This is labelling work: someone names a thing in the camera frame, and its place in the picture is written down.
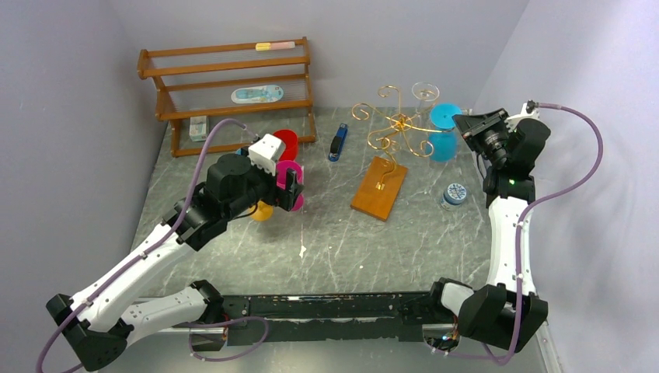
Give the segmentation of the yellow plastic wine glass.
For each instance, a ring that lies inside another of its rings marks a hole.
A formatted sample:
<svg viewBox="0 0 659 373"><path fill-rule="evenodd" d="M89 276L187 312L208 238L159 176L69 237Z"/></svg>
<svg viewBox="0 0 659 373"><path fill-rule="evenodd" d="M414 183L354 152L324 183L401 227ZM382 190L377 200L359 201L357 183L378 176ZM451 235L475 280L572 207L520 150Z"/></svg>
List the yellow plastic wine glass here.
<svg viewBox="0 0 659 373"><path fill-rule="evenodd" d="M250 217L254 221L267 221L272 217L274 213L274 207L264 203L263 201L259 201L256 205L256 208L254 212L250 215Z"/></svg>

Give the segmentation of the pink plastic wine glass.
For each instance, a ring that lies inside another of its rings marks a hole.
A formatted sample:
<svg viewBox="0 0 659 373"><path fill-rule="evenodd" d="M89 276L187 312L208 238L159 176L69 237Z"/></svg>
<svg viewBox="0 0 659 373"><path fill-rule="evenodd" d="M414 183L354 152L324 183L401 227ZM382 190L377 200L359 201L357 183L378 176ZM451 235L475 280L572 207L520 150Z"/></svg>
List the pink plastic wine glass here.
<svg viewBox="0 0 659 373"><path fill-rule="evenodd" d="M292 207L291 207L290 211L300 210L300 209L292 209L293 205L296 201L296 198L302 192L302 185L298 185L297 180L296 180L295 172L293 172L292 170L289 170L287 172L285 188L283 190L287 191L287 192L291 192L291 194L292 194L292 196L289 198L289 200L292 202Z"/></svg>

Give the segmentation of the blue wine glass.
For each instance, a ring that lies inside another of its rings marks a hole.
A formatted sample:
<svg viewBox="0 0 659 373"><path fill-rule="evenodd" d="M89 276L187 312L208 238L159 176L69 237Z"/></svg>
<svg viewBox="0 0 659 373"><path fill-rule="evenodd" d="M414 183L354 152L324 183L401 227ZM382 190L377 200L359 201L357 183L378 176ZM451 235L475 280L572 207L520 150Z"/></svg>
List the blue wine glass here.
<svg viewBox="0 0 659 373"><path fill-rule="evenodd" d="M452 118L461 113L460 108L452 103L442 103L431 110L429 118L437 130L428 135L428 141L433 146L431 160L448 162L457 155L458 136Z"/></svg>

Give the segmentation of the clear wine glass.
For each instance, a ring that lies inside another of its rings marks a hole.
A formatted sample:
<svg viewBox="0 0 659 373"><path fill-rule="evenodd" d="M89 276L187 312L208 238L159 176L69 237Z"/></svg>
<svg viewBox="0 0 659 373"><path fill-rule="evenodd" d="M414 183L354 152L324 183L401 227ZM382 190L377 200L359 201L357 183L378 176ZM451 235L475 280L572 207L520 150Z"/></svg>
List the clear wine glass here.
<svg viewBox="0 0 659 373"><path fill-rule="evenodd" d="M411 92L417 100L417 114L422 114L432 108L441 94L439 88L429 82L416 82L413 84Z"/></svg>

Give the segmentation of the red plastic wine glass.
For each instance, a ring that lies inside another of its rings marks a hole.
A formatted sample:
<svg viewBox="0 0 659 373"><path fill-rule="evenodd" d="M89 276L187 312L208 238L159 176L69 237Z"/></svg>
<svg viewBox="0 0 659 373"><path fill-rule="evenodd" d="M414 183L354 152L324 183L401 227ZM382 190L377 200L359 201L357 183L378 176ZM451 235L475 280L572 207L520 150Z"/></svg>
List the red plastic wine glass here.
<svg viewBox="0 0 659 373"><path fill-rule="evenodd" d="M273 136L282 140L284 151L279 158L280 161L294 161L298 156L298 135L289 129L275 131Z"/></svg>

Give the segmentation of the gold wire wine glass rack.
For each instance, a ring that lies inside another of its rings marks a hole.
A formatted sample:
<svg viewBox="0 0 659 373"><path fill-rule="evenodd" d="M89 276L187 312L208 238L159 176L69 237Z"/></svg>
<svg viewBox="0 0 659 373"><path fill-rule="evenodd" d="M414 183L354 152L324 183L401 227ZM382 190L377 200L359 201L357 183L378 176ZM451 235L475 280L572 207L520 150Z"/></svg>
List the gold wire wine glass rack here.
<svg viewBox="0 0 659 373"><path fill-rule="evenodd" d="M368 147L384 155L373 158L350 207L380 221L387 221L408 173L408 168L396 160L396 153L405 148L417 158L431 157L433 146L427 139L421 140L416 148L410 144L410 139L415 131L425 134L435 132L422 124L424 116L430 113L439 100L422 114L417 114L416 111L413 114L405 114L402 108L403 94L399 88L385 85L378 89L378 95L382 98L396 95L396 112L386 114L368 103L357 103L351 108L351 115L355 120L366 121L376 114L385 120L385 126L368 132Z"/></svg>

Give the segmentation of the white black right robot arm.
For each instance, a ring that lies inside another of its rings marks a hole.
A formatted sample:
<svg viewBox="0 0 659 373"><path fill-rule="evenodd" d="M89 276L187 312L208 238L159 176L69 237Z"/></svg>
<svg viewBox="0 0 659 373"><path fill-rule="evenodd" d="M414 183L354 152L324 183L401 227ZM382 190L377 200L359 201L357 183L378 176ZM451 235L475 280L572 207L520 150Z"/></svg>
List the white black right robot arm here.
<svg viewBox="0 0 659 373"><path fill-rule="evenodd" d="M441 278L431 290L427 312L436 322L453 316L460 337L516 354L549 313L532 279L528 236L536 201L532 170L551 130L533 112L511 117L499 109L452 119L469 149L490 162L483 181L490 269L478 290Z"/></svg>

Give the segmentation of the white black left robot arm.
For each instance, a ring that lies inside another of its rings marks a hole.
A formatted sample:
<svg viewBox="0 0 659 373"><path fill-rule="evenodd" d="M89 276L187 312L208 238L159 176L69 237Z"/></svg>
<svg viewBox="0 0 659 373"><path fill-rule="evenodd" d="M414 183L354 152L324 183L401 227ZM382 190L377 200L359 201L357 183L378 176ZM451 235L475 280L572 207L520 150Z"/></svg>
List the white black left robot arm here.
<svg viewBox="0 0 659 373"><path fill-rule="evenodd" d="M144 242L86 289L55 295L47 310L79 366L97 371L131 344L178 324L224 322L224 299L207 281L151 302L138 297L160 274L223 234L230 221L252 214L259 203L291 211L303 190L302 172L275 161L259 165L251 155L221 156L203 182L165 214Z"/></svg>

